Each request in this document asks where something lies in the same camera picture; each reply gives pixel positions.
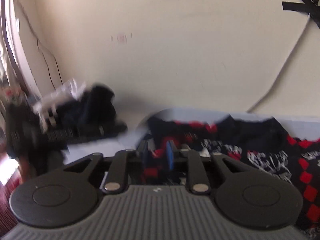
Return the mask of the small wall sticker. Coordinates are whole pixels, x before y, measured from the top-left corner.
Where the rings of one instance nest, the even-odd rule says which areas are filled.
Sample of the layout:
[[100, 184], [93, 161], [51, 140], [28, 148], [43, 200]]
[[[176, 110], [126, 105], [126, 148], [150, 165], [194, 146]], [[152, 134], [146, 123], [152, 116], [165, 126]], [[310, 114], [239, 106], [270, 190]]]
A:
[[112, 42], [114, 41], [114, 42], [118, 42], [118, 43], [127, 43], [130, 38], [133, 38], [132, 33], [129, 33], [129, 34], [119, 33], [117, 35], [110, 36], [110, 39]]

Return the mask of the white grey garment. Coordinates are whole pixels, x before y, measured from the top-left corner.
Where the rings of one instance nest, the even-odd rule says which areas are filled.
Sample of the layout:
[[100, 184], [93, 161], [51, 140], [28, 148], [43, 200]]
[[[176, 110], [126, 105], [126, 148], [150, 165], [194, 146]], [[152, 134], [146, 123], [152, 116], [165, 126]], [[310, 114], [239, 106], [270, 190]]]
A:
[[58, 87], [54, 92], [42, 97], [33, 105], [33, 112], [39, 116], [40, 124], [43, 132], [48, 129], [47, 120], [50, 120], [49, 112], [56, 116], [57, 107], [62, 106], [72, 100], [80, 100], [84, 91], [86, 90], [86, 83], [79, 83], [74, 79], [70, 79]]

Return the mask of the black garment on pile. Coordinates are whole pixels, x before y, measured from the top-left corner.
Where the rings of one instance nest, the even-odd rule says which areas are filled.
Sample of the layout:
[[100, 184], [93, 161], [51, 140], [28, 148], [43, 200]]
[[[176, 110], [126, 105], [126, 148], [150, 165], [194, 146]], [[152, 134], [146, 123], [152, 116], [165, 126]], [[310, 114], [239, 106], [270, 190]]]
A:
[[127, 125], [117, 120], [112, 104], [114, 92], [105, 85], [94, 85], [79, 100], [58, 106], [50, 116], [55, 121], [45, 133], [48, 142], [79, 143], [115, 137], [127, 130]]

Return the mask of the blue white striped bedsheet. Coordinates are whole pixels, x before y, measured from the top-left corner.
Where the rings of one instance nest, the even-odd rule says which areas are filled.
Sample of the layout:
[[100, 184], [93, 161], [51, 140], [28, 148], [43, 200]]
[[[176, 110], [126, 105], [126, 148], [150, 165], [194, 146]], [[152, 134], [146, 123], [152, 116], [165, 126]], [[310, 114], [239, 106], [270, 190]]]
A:
[[[188, 108], [170, 108], [162, 110], [158, 113], [151, 115], [143, 120], [139, 127], [132, 132], [126, 133], [117, 137], [116, 139], [103, 139], [95, 142], [72, 144], [64, 151], [65, 164], [76, 161], [90, 153], [101, 152], [104, 156], [109, 157], [114, 155], [116, 150], [125, 147], [132, 147], [138, 145], [141, 140], [144, 140], [144, 135], [148, 132], [147, 121], [151, 117], [156, 117], [164, 121], [179, 121], [179, 122], [205, 122], [208, 124], [214, 124], [220, 122], [227, 116], [231, 116], [233, 119], [243, 121], [263, 121], [266, 119], [274, 118], [281, 126], [291, 135], [293, 138], [299, 138], [301, 140], [316, 141], [319, 140], [319, 118], [308, 118], [303, 116], [266, 116], [256, 115], [249, 113], [225, 113], [218, 111], [205, 111], [199, 109]], [[149, 149], [153, 154], [161, 154], [163, 152], [156, 153], [155, 146], [151, 140]], [[213, 154], [200, 152], [204, 157], [210, 157]], [[319, 239], [319, 228], [302, 230], [302, 233], [309, 239]]]

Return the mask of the navy red reindeer sweater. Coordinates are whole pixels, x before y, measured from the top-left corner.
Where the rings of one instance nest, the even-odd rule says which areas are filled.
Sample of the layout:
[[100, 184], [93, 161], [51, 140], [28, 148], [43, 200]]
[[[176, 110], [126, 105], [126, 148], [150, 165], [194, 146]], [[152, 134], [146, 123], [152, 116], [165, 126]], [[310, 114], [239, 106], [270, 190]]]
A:
[[173, 140], [176, 146], [225, 154], [293, 184], [304, 200], [297, 227], [319, 228], [319, 140], [293, 138], [274, 118], [252, 122], [227, 116], [208, 124], [151, 117], [147, 126], [144, 139], [153, 142], [156, 153]]

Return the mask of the black tape cross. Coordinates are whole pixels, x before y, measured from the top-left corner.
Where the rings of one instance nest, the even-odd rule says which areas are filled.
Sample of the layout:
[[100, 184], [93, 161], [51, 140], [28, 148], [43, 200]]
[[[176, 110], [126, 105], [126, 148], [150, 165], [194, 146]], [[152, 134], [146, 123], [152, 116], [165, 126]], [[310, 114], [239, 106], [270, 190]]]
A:
[[282, 1], [283, 10], [308, 14], [319, 27], [319, 3], [316, 5], [312, 0], [301, 1], [302, 3]]

